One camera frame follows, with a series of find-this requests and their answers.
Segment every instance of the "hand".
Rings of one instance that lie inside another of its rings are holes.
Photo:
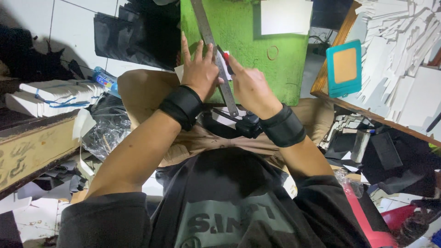
[[[258,69],[245,69],[230,55],[234,96],[247,110],[260,119],[267,120],[279,113],[283,106],[271,89],[265,76]]]
[[[213,44],[207,45],[208,51],[205,58],[202,58],[204,42],[200,40],[194,53],[194,59],[191,61],[191,54],[188,50],[188,42],[184,32],[182,32],[181,42],[184,59],[182,85],[190,87],[199,95],[202,102],[205,102],[214,94],[216,85],[223,83],[222,79],[218,79],[219,68],[213,62]]]

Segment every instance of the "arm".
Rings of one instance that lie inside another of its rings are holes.
[[[243,68],[231,55],[230,65],[235,73],[234,96],[242,106],[262,120],[267,120],[282,110],[282,104],[269,88],[262,72]],[[280,152],[294,179],[334,175],[329,163],[308,136],[298,144],[280,148]]]
[[[213,95],[218,67],[212,62],[213,45],[202,58],[203,41],[191,60],[187,39],[182,34],[184,75],[182,84],[194,90],[202,101]],[[181,131],[178,121],[161,110],[127,136],[106,158],[90,185],[86,197],[112,193],[140,192]]]

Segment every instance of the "wooden frame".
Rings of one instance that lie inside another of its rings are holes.
[[[348,34],[351,31],[351,28],[354,25],[355,20],[357,19],[355,9],[357,9],[360,6],[361,6],[361,4],[354,1],[351,8],[349,9],[349,12],[348,12],[348,15],[346,16],[346,19],[344,20],[343,24],[341,25],[340,31],[338,32],[337,37],[336,37],[332,46],[341,45],[341,44],[345,43],[346,38],[348,37]],[[347,102],[340,100],[338,98],[330,98],[328,95],[328,62],[326,60],[323,63],[323,66],[321,67],[320,71],[318,72],[318,75],[317,75],[317,78],[315,79],[314,84],[312,85],[311,95],[316,96],[318,98],[327,99],[327,100],[331,101],[332,103],[339,105],[342,108],[351,110],[355,113],[359,113],[365,117],[371,118],[375,121],[381,122],[381,123],[388,125],[392,128],[403,131],[407,134],[410,134],[410,135],[415,136],[419,139],[422,139],[422,140],[425,140],[429,143],[432,143],[438,147],[441,147],[441,142],[433,139],[433,137],[428,137],[422,133],[419,133],[417,131],[414,131],[412,129],[409,129],[407,127],[399,125],[395,122],[385,120],[383,117],[369,111],[370,109],[367,109],[367,110],[362,109],[360,107],[357,107],[355,105],[347,103]]]

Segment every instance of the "black wristband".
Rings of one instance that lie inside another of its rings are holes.
[[[199,95],[190,87],[181,85],[162,101],[159,109],[170,115],[185,131],[190,131],[202,111]]]
[[[302,142],[306,137],[302,123],[285,104],[275,116],[260,120],[260,125],[266,136],[278,147],[290,147]]]

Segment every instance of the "khaki pants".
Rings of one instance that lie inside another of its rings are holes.
[[[130,118],[131,129],[134,130],[147,120],[162,100],[179,85],[176,74],[164,71],[133,70],[121,75],[118,78],[118,92]],[[318,145],[333,122],[333,105],[321,99],[305,98],[291,108],[305,126],[307,135]],[[261,154],[270,164],[288,171],[279,148],[265,133],[257,139],[224,139],[198,124],[191,131],[178,134],[160,166],[175,165],[203,151],[223,147],[241,147]]]

